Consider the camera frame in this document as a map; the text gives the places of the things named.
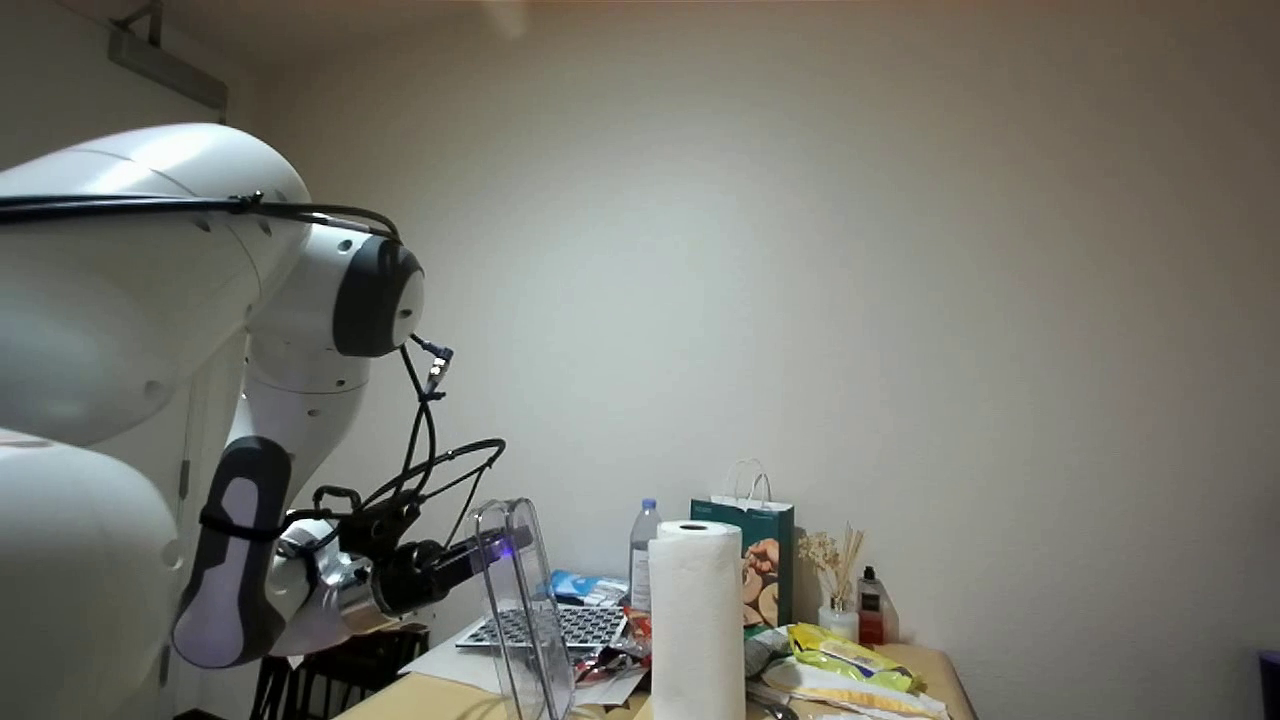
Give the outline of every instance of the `ceiling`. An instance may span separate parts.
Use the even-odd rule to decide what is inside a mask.
[[[101,19],[124,17],[146,0],[58,0]],[[164,27],[257,69],[314,59],[479,5],[474,0],[165,0]],[[138,32],[146,32],[146,20]]]

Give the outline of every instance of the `green paper bag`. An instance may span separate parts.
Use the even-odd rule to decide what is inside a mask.
[[[742,466],[756,469],[751,488],[742,496],[739,477]],[[788,502],[774,502],[764,466],[754,457],[730,468],[726,486],[732,495],[713,495],[689,501],[689,518],[724,523],[742,529],[742,626],[777,628],[791,623],[795,588],[796,511]],[[764,486],[765,498],[755,493]]]

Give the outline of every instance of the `paper towel roll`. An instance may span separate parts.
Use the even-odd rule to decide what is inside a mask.
[[[740,720],[742,532],[682,520],[649,542],[654,720]]]

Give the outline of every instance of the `table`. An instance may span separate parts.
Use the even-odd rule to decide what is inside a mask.
[[[909,644],[886,644],[876,648],[881,653],[906,665],[928,683],[928,693],[947,703],[952,720],[975,720],[960,678],[956,676],[946,653]],[[627,707],[605,712],[598,706],[586,706],[579,717],[607,720],[652,720],[653,710],[644,693],[631,696]],[[838,714],[838,710],[795,701],[791,706],[804,719],[814,715]],[[767,720],[768,715],[748,703],[744,720]],[[396,680],[383,692],[352,707],[338,720],[507,720],[498,697],[470,685],[428,675],[408,674]]]

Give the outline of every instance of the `snack bag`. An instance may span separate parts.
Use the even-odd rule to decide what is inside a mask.
[[[791,652],[805,665],[904,693],[919,689],[919,679],[900,662],[806,623],[791,625]]]

